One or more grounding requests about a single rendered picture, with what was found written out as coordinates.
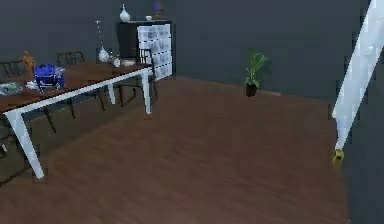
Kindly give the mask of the black dining chair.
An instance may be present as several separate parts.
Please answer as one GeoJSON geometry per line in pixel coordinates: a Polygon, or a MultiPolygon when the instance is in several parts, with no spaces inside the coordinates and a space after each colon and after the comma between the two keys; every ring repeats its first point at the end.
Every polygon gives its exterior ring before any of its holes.
{"type": "Polygon", "coordinates": [[[34,179],[35,173],[7,117],[0,115],[0,187],[17,177],[34,179]]]}
{"type": "MultiPolygon", "coordinates": [[[[64,67],[65,65],[76,65],[79,63],[85,63],[84,53],[81,50],[78,51],[69,51],[69,52],[58,52],[56,54],[56,63],[59,67],[64,67]]],[[[99,99],[102,110],[105,110],[104,101],[102,98],[102,91],[97,90],[91,93],[85,93],[85,96],[93,96],[95,99],[99,99]]],[[[75,119],[74,111],[74,102],[72,99],[66,101],[66,105],[70,108],[72,118],[75,119]]]]}
{"type": "MultiPolygon", "coordinates": [[[[0,62],[0,80],[5,78],[15,78],[20,76],[25,69],[22,69],[22,61],[21,60],[11,60],[7,62],[0,62]]],[[[56,132],[56,128],[52,121],[51,115],[47,107],[43,107],[40,109],[40,112],[43,112],[45,118],[48,120],[51,129],[53,132],[56,132]]]]}
{"type": "Polygon", "coordinates": [[[148,73],[138,75],[134,81],[124,80],[117,85],[120,98],[120,106],[124,107],[137,96],[137,90],[142,91],[143,97],[153,104],[158,99],[158,91],[156,87],[155,63],[151,49],[136,49],[136,60],[140,64],[147,64],[149,67],[148,73]],[[132,95],[128,99],[124,99],[124,87],[129,87],[132,90],[132,95]]]}

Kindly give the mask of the brown white-legged dining table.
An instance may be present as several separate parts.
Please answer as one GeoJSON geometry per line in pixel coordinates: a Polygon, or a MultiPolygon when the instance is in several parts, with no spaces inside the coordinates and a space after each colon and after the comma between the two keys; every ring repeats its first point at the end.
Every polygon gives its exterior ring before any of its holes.
{"type": "MultiPolygon", "coordinates": [[[[63,89],[49,90],[47,93],[25,90],[14,96],[0,96],[0,113],[4,114],[11,124],[36,177],[38,179],[43,178],[44,172],[26,128],[23,114],[105,86],[108,87],[110,101],[114,104],[113,85],[125,79],[145,75],[148,70],[147,64],[135,64],[120,68],[113,68],[108,64],[76,64],[65,69],[65,87],[63,89]]],[[[145,113],[150,115],[151,104],[146,98],[144,98],[144,105],[145,113]]]]}

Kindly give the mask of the green potted house plant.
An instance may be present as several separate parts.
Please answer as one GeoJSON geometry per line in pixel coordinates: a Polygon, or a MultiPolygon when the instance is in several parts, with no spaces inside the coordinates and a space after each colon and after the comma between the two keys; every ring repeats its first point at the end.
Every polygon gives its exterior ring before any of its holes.
{"type": "Polygon", "coordinates": [[[260,77],[263,75],[262,69],[268,58],[262,53],[256,53],[254,49],[249,50],[250,62],[246,68],[245,92],[247,97],[253,97],[260,86],[260,77]]]}

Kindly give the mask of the black white-drawered chest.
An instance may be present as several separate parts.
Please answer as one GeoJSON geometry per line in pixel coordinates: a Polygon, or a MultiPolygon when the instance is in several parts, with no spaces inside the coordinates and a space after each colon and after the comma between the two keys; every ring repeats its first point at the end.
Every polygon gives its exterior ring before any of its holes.
{"type": "Polygon", "coordinates": [[[169,20],[129,21],[116,25],[120,56],[124,59],[139,58],[142,49],[146,61],[153,62],[157,80],[171,76],[173,66],[172,22],[169,20]]]}

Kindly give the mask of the white round vase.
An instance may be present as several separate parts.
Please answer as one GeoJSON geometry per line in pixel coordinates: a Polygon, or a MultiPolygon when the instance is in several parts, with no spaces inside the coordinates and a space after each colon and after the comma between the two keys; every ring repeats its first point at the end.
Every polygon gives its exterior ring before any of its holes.
{"type": "Polygon", "coordinates": [[[122,22],[129,22],[131,19],[130,14],[127,12],[125,5],[122,5],[122,11],[120,13],[120,20],[122,22]]]}

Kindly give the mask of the yellow door stopper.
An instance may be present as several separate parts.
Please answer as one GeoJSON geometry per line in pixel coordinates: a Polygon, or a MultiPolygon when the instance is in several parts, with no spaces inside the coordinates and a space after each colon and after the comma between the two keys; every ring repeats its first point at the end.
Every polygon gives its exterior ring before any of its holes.
{"type": "Polygon", "coordinates": [[[344,160],[344,151],[341,149],[336,149],[332,157],[332,164],[340,166],[344,160]]]}

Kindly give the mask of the white room door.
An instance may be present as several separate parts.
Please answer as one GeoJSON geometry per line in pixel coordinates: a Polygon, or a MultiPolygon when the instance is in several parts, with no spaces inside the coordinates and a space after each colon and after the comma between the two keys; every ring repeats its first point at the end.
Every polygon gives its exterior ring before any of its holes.
{"type": "Polygon", "coordinates": [[[337,126],[336,150],[347,141],[383,47],[384,0],[371,0],[332,112],[337,126]]]}

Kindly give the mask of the brown figurine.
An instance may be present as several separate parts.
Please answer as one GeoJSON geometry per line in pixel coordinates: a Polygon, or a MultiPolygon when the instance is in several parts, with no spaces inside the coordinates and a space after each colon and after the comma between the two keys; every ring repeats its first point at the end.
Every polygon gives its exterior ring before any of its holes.
{"type": "Polygon", "coordinates": [[[28,51],[24,52],[22,57],[22,63],[24,64],[26,71],[30,76],[34,75],[35,59],[29,54],[28,51]]]}

